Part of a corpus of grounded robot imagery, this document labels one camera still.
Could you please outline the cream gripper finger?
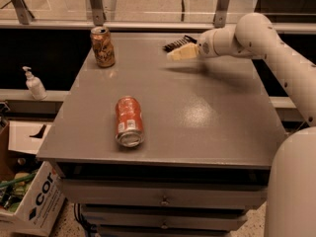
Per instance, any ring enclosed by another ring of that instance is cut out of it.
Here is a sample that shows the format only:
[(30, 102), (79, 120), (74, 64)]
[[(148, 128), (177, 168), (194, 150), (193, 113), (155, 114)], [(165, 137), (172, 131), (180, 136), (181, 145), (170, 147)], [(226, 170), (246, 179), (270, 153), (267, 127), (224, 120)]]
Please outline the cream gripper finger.
[(192, 42), (186, 43), (167, 53), (169, 60), (178, 61), (192, 59), (198, 56), (198, 46)]

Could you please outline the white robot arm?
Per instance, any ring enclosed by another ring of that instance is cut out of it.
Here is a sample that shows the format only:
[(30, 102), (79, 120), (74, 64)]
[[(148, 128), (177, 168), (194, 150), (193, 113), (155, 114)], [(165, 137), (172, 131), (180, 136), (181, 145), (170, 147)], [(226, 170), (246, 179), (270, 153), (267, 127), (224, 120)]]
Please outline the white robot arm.
[(286, 93), (281, 108), (296, 109), (308, 126), (278, 148), (268, 185), (265, 237), (316, 237), (316, 67), (283, 42), (263, 14), (250, 13), (230, 26), (185, 36), (164, 46), (171, 60), (196, 57), (259, 57)]

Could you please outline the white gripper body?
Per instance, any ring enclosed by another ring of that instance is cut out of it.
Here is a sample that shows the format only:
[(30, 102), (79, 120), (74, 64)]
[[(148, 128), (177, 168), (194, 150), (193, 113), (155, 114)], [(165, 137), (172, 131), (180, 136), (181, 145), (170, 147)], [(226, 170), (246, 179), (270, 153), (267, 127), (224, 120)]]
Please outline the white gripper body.
[(197, 39), (198, 52), (202, 57), (213, 58), (226, 53), (227, 34), (223, 28), (208, 30)]

